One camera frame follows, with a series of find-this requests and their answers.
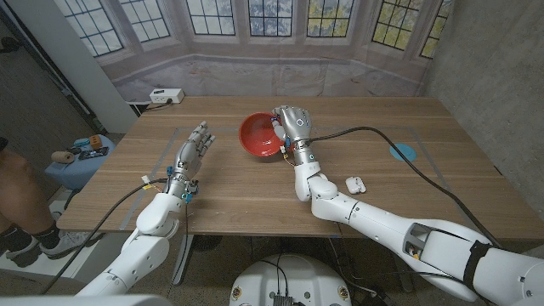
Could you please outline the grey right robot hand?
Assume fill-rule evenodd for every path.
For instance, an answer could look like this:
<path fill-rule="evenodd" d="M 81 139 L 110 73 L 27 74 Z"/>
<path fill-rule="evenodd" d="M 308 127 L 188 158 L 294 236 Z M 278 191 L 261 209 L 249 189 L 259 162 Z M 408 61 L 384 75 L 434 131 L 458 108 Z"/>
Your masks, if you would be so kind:
<path fill-rule="evenodd" d="M 293 148 L 295 164 L 314 162 L 315 156 L 310 148 L 311 118 L 309 113 L 300 107 L 282 105 L 272 110 L 275 119 L 272 125 L 276 136 L 285 141 L 289 139 Z"/>

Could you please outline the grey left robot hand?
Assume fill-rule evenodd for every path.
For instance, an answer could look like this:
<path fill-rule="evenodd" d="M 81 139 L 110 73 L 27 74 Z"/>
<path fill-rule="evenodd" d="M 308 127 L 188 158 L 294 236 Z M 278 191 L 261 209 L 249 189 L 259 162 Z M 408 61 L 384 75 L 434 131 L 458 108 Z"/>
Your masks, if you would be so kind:
<path fill-rule="evenodd" d="M 186 185 L 195 177 L 201 167 L 201 159 L 216 139 L 208 131 L 207 122 L 201 122 L 179 148 L 173 164 L 173 173 L 167 183 L 166 193 L 181 197 Z"/>

